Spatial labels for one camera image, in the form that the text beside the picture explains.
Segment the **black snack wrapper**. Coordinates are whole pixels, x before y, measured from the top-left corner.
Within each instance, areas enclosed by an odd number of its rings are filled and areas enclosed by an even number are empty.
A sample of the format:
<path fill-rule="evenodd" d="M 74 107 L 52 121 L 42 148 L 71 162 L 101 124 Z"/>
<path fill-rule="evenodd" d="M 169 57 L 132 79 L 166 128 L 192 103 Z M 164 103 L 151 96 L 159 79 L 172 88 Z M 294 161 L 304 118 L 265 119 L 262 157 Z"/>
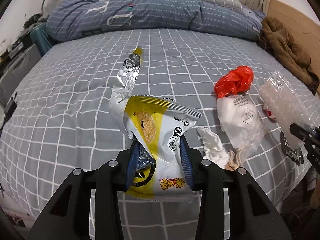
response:
<path fill-rule="evenodd" d="M 282 131 L 280 131 L 280 142 L 281 142 L 281 150 L 286 156 L 288 156 L 297 165 L 304 163 L 304 158 L 303 158 L 301 148 L 298 148 L 296 150 L 291 149 L 291 147 L 289 146 L 289 143 L 287 142 L 285 134 Z"/>

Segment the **white tissue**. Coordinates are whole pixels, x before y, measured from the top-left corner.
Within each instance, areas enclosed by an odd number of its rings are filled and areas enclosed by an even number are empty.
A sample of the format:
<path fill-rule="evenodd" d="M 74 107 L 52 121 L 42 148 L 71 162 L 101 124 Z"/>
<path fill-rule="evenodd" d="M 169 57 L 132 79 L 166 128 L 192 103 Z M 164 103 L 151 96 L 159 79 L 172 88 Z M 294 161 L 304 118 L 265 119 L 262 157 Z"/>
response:
<path fill-rule="evenodd" d="M 218 165 L 219 168 L 225 168 L 229 161 L 229 155 L 223 147 L 220 137 L 206 127 L 198 127 L 196 130 L 203 143 L 205 158 Z"/>

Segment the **clear bubble wrap bag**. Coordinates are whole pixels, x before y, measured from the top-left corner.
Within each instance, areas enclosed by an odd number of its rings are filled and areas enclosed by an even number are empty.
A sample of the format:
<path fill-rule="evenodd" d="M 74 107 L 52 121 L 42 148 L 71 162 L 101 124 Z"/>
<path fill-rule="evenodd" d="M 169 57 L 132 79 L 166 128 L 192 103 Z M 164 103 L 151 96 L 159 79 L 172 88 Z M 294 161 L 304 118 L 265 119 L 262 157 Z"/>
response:
<path fill-rule="evenodd" d="M 259 94 L 264 104 L 274 115 L 291 149 L 295 150 L 301 147 L 303 141 L 291 134 L 290 126 L 293 123 L 300 127 L 303 125 L 311 126 L 312 123 L 309 111 L 289 81 L 279 71 L 274 72 L 265 79 L 259 89 Z"/>

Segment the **yellow white snack bag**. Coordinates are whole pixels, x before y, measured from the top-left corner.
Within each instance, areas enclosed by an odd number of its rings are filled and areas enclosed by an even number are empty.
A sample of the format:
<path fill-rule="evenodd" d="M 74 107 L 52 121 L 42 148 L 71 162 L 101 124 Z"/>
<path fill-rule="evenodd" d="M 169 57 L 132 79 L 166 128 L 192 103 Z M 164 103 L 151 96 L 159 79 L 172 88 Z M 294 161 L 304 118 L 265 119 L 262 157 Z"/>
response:
<path fill-rule="evenodd" d="M 143 59 L 138 46 L 121 65 L 109 101 L 115 124 L 139 142 L 136 172 L 127 192 L 142 199 L 189 201 L 193 191 L 184 176 L 180 140 L 202 114 L 171 99 L 133 95 Z"/>

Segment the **clear mask package bag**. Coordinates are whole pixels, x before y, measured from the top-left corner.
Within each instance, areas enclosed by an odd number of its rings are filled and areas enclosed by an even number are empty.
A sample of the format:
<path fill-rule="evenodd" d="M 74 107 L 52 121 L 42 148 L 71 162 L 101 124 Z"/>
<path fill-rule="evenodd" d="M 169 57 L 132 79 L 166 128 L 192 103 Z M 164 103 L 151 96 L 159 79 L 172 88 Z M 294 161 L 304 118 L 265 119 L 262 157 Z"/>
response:
<path fill-rule="evenodd" d="M 243 95 L 217 99 L 217 116 L 221 131 L 237 150 L 255 151 L 261 143 L 265 129 L 253 101 Z"/>

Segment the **red plastic bag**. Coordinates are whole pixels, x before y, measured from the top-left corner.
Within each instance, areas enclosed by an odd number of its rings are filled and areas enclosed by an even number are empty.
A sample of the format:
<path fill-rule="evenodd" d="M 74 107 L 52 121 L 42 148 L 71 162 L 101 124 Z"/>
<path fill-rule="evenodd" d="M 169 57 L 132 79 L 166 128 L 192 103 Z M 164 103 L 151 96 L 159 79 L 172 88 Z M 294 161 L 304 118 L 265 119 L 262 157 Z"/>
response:
<path fill-rule="evenodd" d="M 217 81 L 214 92 L 218 99 L 247 92 L 253 78 L 253 70 L 249 66 L 238 66 Z"/>

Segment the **brown paper tag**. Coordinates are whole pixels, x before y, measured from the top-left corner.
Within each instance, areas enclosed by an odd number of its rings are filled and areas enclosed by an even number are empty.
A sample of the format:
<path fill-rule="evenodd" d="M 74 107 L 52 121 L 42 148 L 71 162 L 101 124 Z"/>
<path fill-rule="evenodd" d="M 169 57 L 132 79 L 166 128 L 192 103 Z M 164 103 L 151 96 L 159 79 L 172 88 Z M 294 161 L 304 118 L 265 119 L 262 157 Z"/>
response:
<path fill-rule="evenodd" d="M 228 162 L 225 166 L 225 170 L 236 171 L 237 168 L 243 167 L 241 161 L 241 152 L 240 151 L 232 151 L 228 152 Z"/>

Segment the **brown fleece jacket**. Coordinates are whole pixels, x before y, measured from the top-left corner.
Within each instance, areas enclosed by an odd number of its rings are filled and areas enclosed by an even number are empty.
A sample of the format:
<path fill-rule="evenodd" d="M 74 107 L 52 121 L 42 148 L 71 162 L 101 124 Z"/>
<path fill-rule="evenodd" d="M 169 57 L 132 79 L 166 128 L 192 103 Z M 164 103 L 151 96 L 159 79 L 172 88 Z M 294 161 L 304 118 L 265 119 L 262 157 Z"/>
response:
<path fill-rule="evenodd" d="M 277 18 L 266 16 L 262 20 L 262 26 L 259 46 L 273 55 L 315 95 L 319 87 L 319 77 L 313 72 L 308 51 L 295 41 L 289 30 Z"/>

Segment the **grey checked bed sheet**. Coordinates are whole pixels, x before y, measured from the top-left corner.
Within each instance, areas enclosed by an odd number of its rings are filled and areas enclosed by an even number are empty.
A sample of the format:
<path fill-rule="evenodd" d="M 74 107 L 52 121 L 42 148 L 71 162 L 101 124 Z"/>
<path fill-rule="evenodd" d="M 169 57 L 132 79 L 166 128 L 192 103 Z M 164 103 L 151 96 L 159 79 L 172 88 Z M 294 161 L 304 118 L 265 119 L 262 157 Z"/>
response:
<path fill-rule="evenodd" d="M 85 198 L 80 239 L 234 238 L 229 202 L 249 202 L 222 184 L 223 164 L 207 153 L 215 134 L 276 206 L 310 168 L 293 147 L 292 122 L 319 125 L 319 97 L 254 42 L 181 29 L 114 31 L 55 45 L 19 84 L 1 135 L 1 184 L 39 219 L 54 197 L 66 210 Z M 97 190 L 70 178 L 97 174 Z"/>

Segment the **wooden headboard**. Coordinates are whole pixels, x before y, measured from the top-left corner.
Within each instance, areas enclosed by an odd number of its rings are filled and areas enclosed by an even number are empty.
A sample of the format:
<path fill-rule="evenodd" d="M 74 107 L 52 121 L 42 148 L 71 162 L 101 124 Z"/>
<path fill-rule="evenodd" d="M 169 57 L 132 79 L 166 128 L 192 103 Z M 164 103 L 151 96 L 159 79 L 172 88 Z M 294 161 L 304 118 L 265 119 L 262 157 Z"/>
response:
<path fill-rule="evenodd" d="M 268 16 L 280 20 L 300 45 L 310 54 L 312 70 L 319 77 L 319 25 L 293 7 L 278 0 L 270 0 Z"/>

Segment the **black charger on bed edge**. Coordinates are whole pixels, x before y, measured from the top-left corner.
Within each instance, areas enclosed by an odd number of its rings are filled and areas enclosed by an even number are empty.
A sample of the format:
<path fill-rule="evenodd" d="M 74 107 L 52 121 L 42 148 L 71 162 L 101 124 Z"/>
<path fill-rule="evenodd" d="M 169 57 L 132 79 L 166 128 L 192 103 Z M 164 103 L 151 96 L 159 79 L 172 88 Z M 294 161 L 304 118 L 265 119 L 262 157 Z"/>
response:
<path fill-rule="evenodd" d="M 15 96 L 11 97 L 11 100 L 8 102 L 7 106 L 5 107 L 5 110 L 4 110 L 4 114 L 5 114 L 4 123 L 7 123 L 11 119 L 14 111 L 17 108 L 17 102 L 15 101 L 16 100 L 16 96 L 17 96 L 17 93 L 15 93 Z"/>

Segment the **grey suitcase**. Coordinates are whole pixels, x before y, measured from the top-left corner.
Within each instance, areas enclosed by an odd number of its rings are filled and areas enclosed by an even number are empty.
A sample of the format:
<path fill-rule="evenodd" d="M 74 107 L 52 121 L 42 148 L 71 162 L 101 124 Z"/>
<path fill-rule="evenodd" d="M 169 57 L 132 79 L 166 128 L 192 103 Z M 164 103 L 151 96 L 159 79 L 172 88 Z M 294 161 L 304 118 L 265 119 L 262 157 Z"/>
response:
<path fill-rule="evenodd" d="M 40 59 L 37 45 L 33 44 L 9 63 L 1 76 L 1 107 L 5 108 L 19 83 Z"/>

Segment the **teal plastic crate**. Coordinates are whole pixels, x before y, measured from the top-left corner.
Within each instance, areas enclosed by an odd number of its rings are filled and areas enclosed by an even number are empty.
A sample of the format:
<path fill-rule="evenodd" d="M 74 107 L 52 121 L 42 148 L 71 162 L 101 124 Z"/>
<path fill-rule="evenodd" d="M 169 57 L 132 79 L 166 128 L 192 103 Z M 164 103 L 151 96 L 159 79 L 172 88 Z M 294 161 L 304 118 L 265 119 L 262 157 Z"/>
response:
<path fill-rule="evenodd" d="M 46 23 L 41 23 L 33 27 L 29 34 L 33 44 L 37 45 L 41 56 L 44 56 L 53 46 L 57 44 L 57 41 L 48 34 L 46 30 Z"/>

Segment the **blue striped duvet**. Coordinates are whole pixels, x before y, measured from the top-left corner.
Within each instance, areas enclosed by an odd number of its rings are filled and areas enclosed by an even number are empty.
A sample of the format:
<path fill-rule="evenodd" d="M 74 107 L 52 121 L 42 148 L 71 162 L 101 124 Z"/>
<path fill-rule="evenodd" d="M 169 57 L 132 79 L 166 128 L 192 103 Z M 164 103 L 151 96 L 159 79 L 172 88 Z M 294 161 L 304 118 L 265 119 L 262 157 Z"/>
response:
<path fill-rule="evenodd" d="M 49 15 L 48 34 L 66 42 L 111 31 L 183 29 L 256 41 L 262 27 L 244 14 L 201 0 L 63 0 Z"/>

